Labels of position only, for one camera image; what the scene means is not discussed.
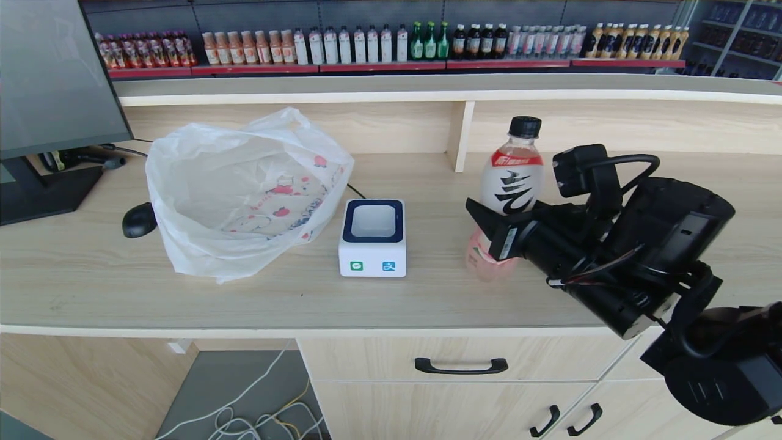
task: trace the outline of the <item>computer mouse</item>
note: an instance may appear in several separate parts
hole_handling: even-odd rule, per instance
[[[127,238],[145,236],[156,227],[155,211],[150,202],[132,207],[122,218],[122,233]]]

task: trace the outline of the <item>green glass bottle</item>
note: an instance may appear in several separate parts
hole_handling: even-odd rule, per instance
[[[410,59],[418,61],[424,57],[424,43],[421,41],[421,22],[413,23],[413,36],[410,38]]]
[[[440,24],[440,36],[437,38],[437,59],[447,60],[450,46],[448,45],[448,22]]]
[[[429,28],[426,30],[426,41],[424,42],[424,58],[434,60],[437,55],[437,41],[435,41],[435,22],[427,23]]]

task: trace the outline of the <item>bottle cap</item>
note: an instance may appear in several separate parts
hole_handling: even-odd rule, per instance
[[[511,119],[508,134],[517,138],[536,139],[540,134],[540,119],[531,116],[516,116]]]

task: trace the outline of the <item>black handle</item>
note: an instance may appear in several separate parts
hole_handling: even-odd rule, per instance
[[[497,374],[508,369],[508,361],[503,358],[491,360],[491,366],[486,370],[441,370],[432,366],[429,358],[415,358],[415,369],[429,374]]]
[[[548,410],[551,411],[551,419],[548,421],[546,426],[544,426],[540,431],[538,431],[536,427],[531,427],[529,429],[529,434],[533,437],[540,437],[543,434],[546,434],[546,431],[548,431],[550,427],[554,426],[554,424],[557,423],[557,420],[559,420],[559,408],[556,405],[549,406]]]
[[[568,435],[571,437],[578,437],[579,435],[583,434],[584,431],[591,428],[592,425],[594,425],[594,422],[600,420],[600,417],[603,415],[603,409],[600,407],[599,403],[593,403],[592,406],[590,406],[592,409],[592,420],[589,421],[588,424],[586,424],[585,427],[579,429],[578,431],[572,427],[568,426]]]

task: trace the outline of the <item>plastic bag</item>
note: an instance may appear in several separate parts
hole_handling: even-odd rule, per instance
[[[174,270],[218,283],[313,240],[352,170],[353,158],[291,107],[239,130],[186,125],[157,139],[146,161]]]

